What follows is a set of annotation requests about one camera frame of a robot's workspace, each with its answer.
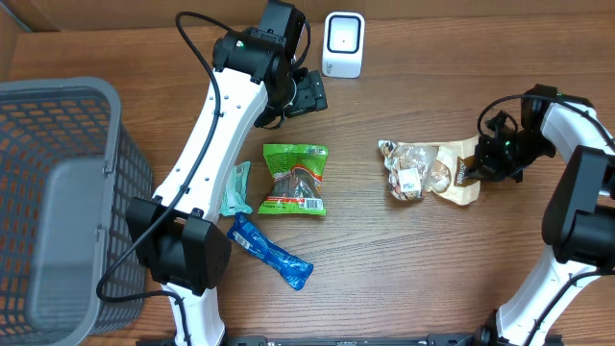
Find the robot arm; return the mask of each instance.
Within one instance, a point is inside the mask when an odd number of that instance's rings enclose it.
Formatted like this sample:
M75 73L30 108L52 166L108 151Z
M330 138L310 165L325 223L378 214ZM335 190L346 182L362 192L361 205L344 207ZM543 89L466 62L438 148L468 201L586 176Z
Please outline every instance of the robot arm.
M264 127L276 117L281 120L273 129L287 117L327 107L319 72L300 67L309 48L309 30L306 52L292 63L305 22L293 5L270 2L258 28L229 31L215 43L212 65L221 116L209 149L170 217L135 249L139 263L150 268L152 279L164 291L174 293L169 299L177 327L176 345L217 346L223 340L225 327L218 313L216 287L229 262L231 242L215 222L224 185L246 135L253 125ZM153 201L133 199L128 207L133 241L168 212L176 199L217 116L214 107L210 84L192 134Z
M529 92L545 89L553 92L545 86L537 86ZM588 101L576 97L567 101L569 105L597 119ZM521 288L497 310L495 322L492 323L492 332L497 330L497 337L489 337L488 345L543 345L547 332L559 315L577 294L599 278L599 275L593 274L606 273L615 265L612 253L615 246L615 210L597 206L599 193L610 196L615 193L612 180L615 157L602 131L608 137L611 137L610 134L604 128L601 131L577 112L557 103L536 104L524 100L522 113L525 133L515 136L508 134L506 140L524 141L517 143L517 148L522 149L526 143L549 143L568 164L543 219L543 238L547 246ZM488 150L478 147L477 153L497 151L499 140L493 137L484 139L482 143L490 143L492 147ZM538 151L517 151L516 162L529 164L535 157L519 157L538 152L549 155L552 153L550 149L545 145L545 148ZM482 167L475 174L480 171L487 178L503 176L502 172L498 174L488 168ZM514 169L505 173L512 173L506 175L518 181L521 178L520 171ZM582 279L569 285L571 278L579 275Z

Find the plastic wrapper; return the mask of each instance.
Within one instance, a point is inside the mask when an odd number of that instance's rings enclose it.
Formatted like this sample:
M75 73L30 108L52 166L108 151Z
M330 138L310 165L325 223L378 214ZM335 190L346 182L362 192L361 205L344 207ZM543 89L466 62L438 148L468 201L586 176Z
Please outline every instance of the plastic wrapper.
M477 136L431 143L380 140L389 191L402 201L421 199L431 191L462 206L476 201L480 182L465 179L465 170L477 143Z
M227 233L227 237L243 246L253 256L274 267L296 290L304 287L314 269L313 264L288 254L274 244L242 213L235 216L234 224Z
M233 216L238 212L252 213L252 208L246 203L248 173L250 173L248 161L233 167L231 170L222 196L222 206L220 207L222 215Z
M263 155L274 179L258 213L325 215L320 197L329 150L322 145L265 144Z

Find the brown paper label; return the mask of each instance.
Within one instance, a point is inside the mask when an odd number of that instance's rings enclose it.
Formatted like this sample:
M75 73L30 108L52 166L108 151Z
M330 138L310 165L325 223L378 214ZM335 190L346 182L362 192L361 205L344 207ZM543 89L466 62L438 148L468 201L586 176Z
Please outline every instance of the brown paper label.
M466 187L475 184L476 179L465 179L465 170L474 164L474 155L462 159L457 157L457 171L455 173L455 186Z

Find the blue snack wrapper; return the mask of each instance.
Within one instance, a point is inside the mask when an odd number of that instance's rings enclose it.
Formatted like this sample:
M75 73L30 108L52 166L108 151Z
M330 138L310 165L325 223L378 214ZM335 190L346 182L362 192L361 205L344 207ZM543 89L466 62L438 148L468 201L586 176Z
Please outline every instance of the blue snack wrapper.
M227 237L243 246L253 256L274 267L296 290L304 287L314 269L313 264L288 254L274 244L240 212L235 216Z

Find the white device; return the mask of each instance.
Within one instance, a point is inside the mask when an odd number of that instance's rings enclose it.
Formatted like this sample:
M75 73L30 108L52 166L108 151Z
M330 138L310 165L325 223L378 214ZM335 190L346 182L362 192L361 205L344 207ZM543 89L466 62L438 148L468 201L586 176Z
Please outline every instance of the white device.
M356 78L361 73L365 19L359 13L332 12L325 20L323 74Z

